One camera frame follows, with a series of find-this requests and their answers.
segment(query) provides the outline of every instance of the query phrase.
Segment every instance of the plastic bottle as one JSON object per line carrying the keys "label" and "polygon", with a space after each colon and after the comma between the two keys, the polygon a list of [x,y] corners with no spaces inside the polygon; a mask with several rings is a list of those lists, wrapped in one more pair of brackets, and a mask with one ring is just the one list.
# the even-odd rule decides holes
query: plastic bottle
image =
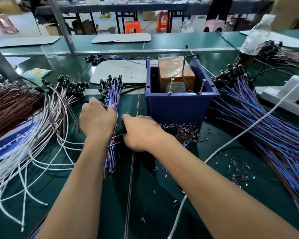
{"label": "plastic bottle", "polygon": [[241,64],[244,70],[247,70],[264,43],[268,40],[271,32],[271,23],[275,17],[272,14],[265,14],[261,21],[250,30],[234,62],[235,66]]}

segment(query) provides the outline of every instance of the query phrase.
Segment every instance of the person's left hand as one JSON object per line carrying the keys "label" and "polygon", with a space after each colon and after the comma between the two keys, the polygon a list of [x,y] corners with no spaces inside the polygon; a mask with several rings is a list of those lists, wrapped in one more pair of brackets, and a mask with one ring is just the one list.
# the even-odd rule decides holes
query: person's left hand
{"label": "person's left hand", "polygon": [[92,97],[82,106],[79,120],[80,128],[89,139],[97,136],[110,138],[117,121],[115,106],[110,105],[106,110],[99,100]]}

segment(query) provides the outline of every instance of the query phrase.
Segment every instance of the purple plastic bin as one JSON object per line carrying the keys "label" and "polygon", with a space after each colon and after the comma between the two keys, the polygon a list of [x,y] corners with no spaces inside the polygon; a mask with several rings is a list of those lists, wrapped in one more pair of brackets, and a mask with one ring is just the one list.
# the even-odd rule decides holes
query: purple plastic bin
{"label": "purple plastic bin", "polygon": [[145,99],[147,115],[156,122],[164,123],[192,123],[199,124],[205,120],[206,112],[211,100],[220,96],[214,83],[207,75],[198,58],[193,57],[189,63],[196,78],[206,79],[201,94],[196,93],[152,93],[151,66],[147,59]]}

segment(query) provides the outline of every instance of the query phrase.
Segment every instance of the dark liquid in bottle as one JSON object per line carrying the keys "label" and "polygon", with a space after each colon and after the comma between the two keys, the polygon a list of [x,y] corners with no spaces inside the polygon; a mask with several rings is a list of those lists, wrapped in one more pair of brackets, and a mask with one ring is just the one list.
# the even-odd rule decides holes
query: dark liquid in bottle
{"label": "dark liquid in bottle", "polygon": [[234,61],[234,65],[237,67],[238,65],[242,65],[244,68],[244,71],[246,72],[249,66],[252,64],[253,60],[256,56],[252,56],[250,54],[245,54],[242,52],[239,52],[239,55]]}

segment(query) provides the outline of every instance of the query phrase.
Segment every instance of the bundle of brown wires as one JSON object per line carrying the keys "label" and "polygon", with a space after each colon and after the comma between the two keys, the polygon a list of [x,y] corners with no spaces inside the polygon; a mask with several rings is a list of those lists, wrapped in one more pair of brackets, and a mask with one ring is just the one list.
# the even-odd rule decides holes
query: bundle of brown wires
{"label": "bundle of brown wires", "polygon": [[43,108],[44,94],[0,77],[0,137]]}

